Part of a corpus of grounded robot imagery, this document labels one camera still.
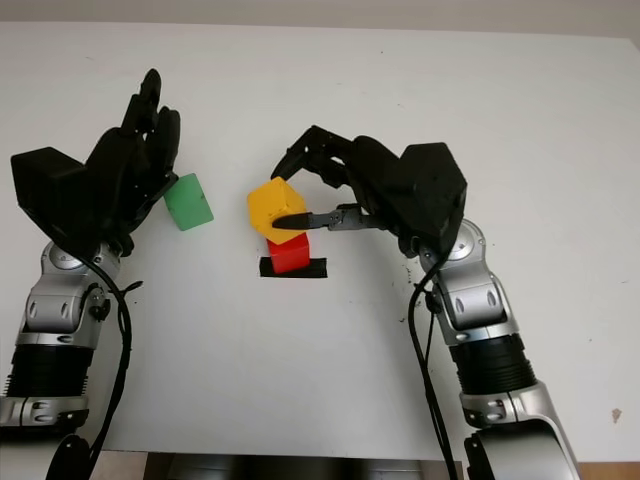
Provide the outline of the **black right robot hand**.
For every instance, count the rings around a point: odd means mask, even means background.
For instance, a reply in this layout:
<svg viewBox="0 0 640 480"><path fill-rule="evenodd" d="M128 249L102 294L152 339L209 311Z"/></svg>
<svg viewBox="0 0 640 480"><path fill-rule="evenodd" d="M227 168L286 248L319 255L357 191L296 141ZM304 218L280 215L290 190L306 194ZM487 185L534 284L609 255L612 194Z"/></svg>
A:
<svg viewBox="0 0 640 480"><path fill-rule="evenodd" d="M285 230L379 229L398 239L399 249L406 257L417 257L418 241L393 208L391 195L383 191L385 168L398 161L394 153L371 137L349 140L317 125L311 126L286 150L271 177L288 180L304 169L334 189L351 188L356 201L340 204L329 213L289 215L275 225Z"/></svg>

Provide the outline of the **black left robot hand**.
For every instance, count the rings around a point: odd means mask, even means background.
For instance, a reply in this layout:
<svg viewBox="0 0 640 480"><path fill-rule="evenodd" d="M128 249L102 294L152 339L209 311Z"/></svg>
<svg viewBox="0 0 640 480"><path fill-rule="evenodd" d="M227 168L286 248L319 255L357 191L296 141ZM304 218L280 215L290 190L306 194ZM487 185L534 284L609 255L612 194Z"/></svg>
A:
<svg viewBox="0 0 640 480"><path fill-rule="evenodd" d="M133 231L178 180L174 163L181 118L159 105L161 85L159 72L149 70L121 125L102 135L86 161L95 187L99 238L123 257L134 249Z"/></svg>

